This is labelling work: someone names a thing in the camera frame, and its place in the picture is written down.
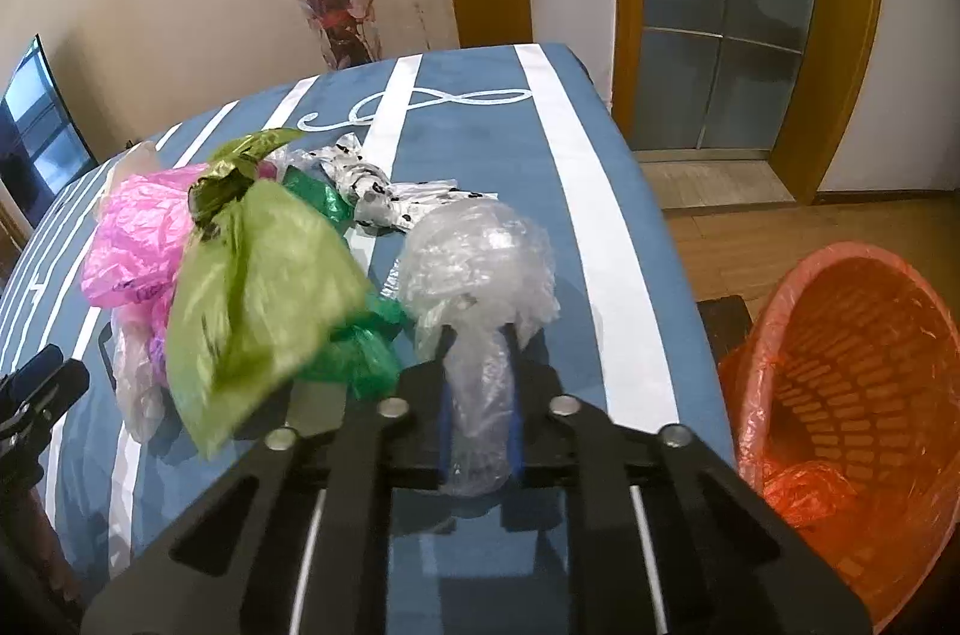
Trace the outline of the clear knotted plastic bag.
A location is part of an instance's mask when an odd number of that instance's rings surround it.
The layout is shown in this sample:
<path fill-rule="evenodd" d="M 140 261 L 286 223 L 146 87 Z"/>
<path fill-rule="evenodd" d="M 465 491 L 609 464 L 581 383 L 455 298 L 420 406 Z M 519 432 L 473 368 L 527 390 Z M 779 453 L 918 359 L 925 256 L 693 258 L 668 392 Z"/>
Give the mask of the clear knotted plastic bag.
<path fill-rule="evenodd" d="M 128 435 L 139 443 L 155 437 L 166 416 L 168 318 L 164 299 L 128 303 L 110 317 L 114 393 Z"/>

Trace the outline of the blue white striped tablecloth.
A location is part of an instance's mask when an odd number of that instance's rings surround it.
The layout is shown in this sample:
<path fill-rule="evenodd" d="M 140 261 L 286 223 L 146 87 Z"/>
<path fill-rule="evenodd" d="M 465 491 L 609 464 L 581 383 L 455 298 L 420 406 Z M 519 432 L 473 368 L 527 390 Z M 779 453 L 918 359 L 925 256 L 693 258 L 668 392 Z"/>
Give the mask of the blue white striped tablecloth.
<path fill-rule="evenodd" d="M 167 167 L 197 164 L 259 128 L 298 127 L 317 148 L 355 133 L 399 182 L 451 179 L 537 222 L 555 258 L 558 318 L 535 349 L 567 392 L 625 426 L 677 420 L 720 455 L 731 431 L 715 361 L 651 186 L 562 46 L 448 50 L 313 76 L 169 128 Z M 80 270 L 107 169 L 46 159 L 64 188 L 2 299 L 2 364 L 46 346 L 80 359 L 88 391 L 53 431 L 37 495 L 83 601 L 137 559 L 252 438 L 283 424 L 275 398 L 217 458 L 167 413 L 148 445 L 122 426 L 110 383 L 109 317 Z M 394 633 L 562 633 L 568 578 L 562 497 L 511 492 L 489 507 L 402 492 L 394 500 L 387 627 Z"/>

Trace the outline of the black flat television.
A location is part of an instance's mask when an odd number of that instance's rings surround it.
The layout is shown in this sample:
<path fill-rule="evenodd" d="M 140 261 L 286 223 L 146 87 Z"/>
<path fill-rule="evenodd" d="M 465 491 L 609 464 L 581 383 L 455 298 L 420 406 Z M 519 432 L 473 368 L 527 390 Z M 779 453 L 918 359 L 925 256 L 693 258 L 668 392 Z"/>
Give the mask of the black flat television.
<path fill-rule="evenodd" d="M 2 182 L 36 227 L 65 188 L 98 165 L 34 36 L 2 92 Z"/>

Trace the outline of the glass floor vase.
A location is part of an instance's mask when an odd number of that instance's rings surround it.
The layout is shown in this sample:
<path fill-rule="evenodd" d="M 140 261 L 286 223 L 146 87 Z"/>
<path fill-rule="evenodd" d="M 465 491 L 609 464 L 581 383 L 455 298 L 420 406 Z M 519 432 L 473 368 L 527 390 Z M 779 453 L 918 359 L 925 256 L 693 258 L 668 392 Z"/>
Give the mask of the glass floor vase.
<path fill-rule="evenodd" d="M 374 0 L 298 0 L 331 71 L 381 59 Z"/>

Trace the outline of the light green plastic bag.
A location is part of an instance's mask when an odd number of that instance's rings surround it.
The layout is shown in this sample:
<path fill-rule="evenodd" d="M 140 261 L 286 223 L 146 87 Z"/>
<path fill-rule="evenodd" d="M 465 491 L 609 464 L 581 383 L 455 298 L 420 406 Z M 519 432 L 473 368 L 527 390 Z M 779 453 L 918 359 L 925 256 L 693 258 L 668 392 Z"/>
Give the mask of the light green plastic bag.
<path fill-rule="evenodd" d="M 257 180 L 184 250 L 166 333 L 172 403 L 213 458 L 359 310 L 370 280 L 328 219 Z"/>

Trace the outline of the knotted red plastic bag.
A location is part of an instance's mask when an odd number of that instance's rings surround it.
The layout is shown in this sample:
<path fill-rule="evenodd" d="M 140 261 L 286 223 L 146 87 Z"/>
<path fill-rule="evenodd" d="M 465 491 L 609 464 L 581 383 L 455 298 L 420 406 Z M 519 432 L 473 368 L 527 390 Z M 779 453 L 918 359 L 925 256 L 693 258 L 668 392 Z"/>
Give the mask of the knotted red plastic bag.
<path fill-rule="evenodd" d="M 857 490 L 835 466 L 823 461 L 765 466 L 763 498 L 793 528 L 807 528 L 852 507 Z"/>

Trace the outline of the dark green plastic bag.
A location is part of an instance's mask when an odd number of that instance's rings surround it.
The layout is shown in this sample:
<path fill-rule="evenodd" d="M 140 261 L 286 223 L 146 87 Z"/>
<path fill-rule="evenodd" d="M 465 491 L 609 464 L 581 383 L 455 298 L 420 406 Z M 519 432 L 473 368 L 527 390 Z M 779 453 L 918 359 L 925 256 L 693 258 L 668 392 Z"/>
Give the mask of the dark green plastic bag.
<path fill-rule="evenodd" d="M 353 222 L 353 206 L 333 186 L 292 165 L 286 169 L 281 185 L 324 216 L 340 236 L 345 236 Z M 364 299 L 364 309 L 335 328 L 329 341 L 299 372 L 299 380 L 340 383 L 356 399 L 391 396 L 402 371 L 394 339 L 409 323 L 397 300 L 370 291 Z"/>

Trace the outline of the pink plastic bag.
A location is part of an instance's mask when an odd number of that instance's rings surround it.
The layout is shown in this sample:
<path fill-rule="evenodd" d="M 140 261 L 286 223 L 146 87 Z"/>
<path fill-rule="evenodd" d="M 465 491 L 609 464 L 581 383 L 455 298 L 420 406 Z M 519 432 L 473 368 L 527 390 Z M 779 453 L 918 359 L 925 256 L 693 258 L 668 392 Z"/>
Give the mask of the pink plastic bag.
<path fill-rule="evenodd" d="M 156 380 L 166 376 L 166 338 L 184 248 L 194 220 L 189 188 L 206 162 L 132 174 L 103 198 L 82 268 L 82 293 L 101 309 L 128 307 L 149 326 Z"/>

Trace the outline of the white black spotted bag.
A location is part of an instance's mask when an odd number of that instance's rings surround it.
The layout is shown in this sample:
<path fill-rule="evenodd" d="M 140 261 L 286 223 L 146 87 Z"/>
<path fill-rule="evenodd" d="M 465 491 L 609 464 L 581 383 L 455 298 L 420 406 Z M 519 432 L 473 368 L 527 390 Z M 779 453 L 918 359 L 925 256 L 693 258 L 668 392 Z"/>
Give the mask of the white black spotted bag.
<path fill-rule="evenodd" d="M 333 145 L 299 151 L 286 167 L 283 185 L 340 232 L 358 225 L 407 234 L 448 204 L 496 201 L 494 195 L 460 188 L 455 179 L 394 182 L 379 165 L 364 161 L 355 133 L 343 135 Z"/>

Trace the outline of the orange plastic trash basket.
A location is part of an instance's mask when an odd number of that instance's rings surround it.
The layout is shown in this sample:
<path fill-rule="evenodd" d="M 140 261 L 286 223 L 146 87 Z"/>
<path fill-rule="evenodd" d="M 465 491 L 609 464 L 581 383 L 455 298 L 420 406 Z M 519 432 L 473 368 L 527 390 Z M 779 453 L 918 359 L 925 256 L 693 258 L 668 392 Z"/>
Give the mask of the orange plastic trash basket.
<path fill-rule="evenodd" d="M 838 242 L 784 276 L 718 367 L 736 468 L 823 461 L 857 490 L 794 528 L 884 630 L 957 529 L 958 328 L 911 264 Z"/>

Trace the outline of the clear bubble wrap bundle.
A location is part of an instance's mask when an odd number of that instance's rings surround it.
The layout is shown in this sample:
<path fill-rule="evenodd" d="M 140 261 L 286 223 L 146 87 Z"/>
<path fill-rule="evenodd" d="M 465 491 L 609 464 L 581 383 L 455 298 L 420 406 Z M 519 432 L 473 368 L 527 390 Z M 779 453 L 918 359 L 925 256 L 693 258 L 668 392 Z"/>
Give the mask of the clear bubble wrap bundle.
<path fill-rule="evenodd" d="M 511 476 L 514 410 L 505 330 L 525 348 L 560 315 L 547 232 L 488 197 L 444 204 L 405 239 L 397 298 L 415 320 L 418 357 L 441 362 L 451 393 L 444 490 L 480 497 L 500 489 Z"/>

